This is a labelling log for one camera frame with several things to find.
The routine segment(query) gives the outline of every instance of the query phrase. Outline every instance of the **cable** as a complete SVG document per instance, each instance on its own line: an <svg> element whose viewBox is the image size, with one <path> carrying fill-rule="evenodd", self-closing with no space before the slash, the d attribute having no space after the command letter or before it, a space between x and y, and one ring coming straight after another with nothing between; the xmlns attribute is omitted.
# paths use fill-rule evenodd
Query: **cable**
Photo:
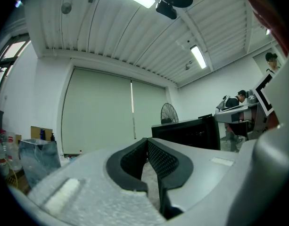
<svg viewBox="0 0 289 226"><path fill-rule="evenodd" d="M10 163L9 163L6 159L5 159L5 161L8 163L9 168L13 171L13 174L14 174L14 176L15 176L15 178L16 178L16 182L17 182L17 185L16 185L16 188L17 188L17 187L18 187L18 181L17 181L16 172L11 168Z"/></svg>

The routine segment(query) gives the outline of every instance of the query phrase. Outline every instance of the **transparent plastic bag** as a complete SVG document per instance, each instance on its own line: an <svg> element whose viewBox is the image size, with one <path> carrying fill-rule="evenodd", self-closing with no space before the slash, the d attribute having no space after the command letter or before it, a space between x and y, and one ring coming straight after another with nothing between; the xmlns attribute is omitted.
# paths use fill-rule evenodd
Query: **transparent plastic bag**
<svg viewBox="0 0 289 226"><path fill-rule="evenodd" d="M54 141L50 142L40 139L21 140L19 154L31 188L47 175L60 168L57 145Z"/></svg>

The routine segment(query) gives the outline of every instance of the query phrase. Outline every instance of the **roller blind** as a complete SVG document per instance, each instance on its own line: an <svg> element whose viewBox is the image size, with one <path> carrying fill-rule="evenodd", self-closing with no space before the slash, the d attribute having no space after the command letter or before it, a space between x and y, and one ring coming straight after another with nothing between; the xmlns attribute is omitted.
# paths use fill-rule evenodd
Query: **roller blind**
<svg viewBox="0 0 289 226"><path fill-rule="evenodd" d="M162 106L167 103L165 89L133 81L134 117L137 140L151 137L152 125L161 124Z"/></svg>
<svg viewBox="0 0 289 226"><path fill-rule="evenodd" d="M64 153L128 146L133 141L130 80L75 69L63 110Z"/></svg>

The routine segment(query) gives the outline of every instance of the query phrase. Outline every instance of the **window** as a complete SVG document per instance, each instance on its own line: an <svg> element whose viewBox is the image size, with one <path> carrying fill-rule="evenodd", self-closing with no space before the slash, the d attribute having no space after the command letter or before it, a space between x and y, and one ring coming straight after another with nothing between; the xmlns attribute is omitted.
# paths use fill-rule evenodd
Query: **window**
<svg viewBox="0 0 289 226"><path fill-rule="evenodd" d="M63 152L80 154L133 144L131 112L128 78L75 68L63 107Z"/></svg>
<svg viewBox="0 0 289 226"><path fill-rule="evenodd" d="M151 137L151 127L161 123L161 108L167 103L165 89L140 81L132 83L136 138Z"/></svg>
<svg viewBox="0 0 289 226"><path fill-rule="evenodd" d="M30 43L28 34L11 38L0 52L0 88L9 75L16 59L22 54Z"/></svg>

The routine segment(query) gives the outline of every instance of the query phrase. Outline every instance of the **person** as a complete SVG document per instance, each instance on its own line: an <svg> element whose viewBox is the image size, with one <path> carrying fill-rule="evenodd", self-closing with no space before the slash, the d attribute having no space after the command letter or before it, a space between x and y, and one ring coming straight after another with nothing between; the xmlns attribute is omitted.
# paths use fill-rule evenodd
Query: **person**
<svg viewBox="0 0 289 226"><path fill-rule="evenodd" d="M242 89L238 92L238 95L236 97L232 97L227 100L225 108L228 109L228 108L238 106L239 103L240 102L243 103L246 98L247 98L247 92Z"/></svg>
<svg viewBox="0 0 289 226"><path fill-rule="evenodd" d="M270 66L270 68L267 69L267 71L276 74L280 69L280 67L277 66L277 55L269 52L266 53L265 57L268 65Z"/></svg>
<svg viewBox="0 0 289 226"><path fill-rule="evenodd" d="M243 103L245 99L247 98L247 92L245 90L240 90L236 97L231 97L227 100L226 104L224 105L225 109L229 109L235 106L238 106L239 103ZM244 119L244 114L242 115L236 115L239 116L239 118L236 118L236 120ZM233 124L225 124L226 129L226 138L230 140L230 151L231 152L239 152L237 149L237 143L240 142L239 137L233 132L231 127L235 127Z"/></svg>

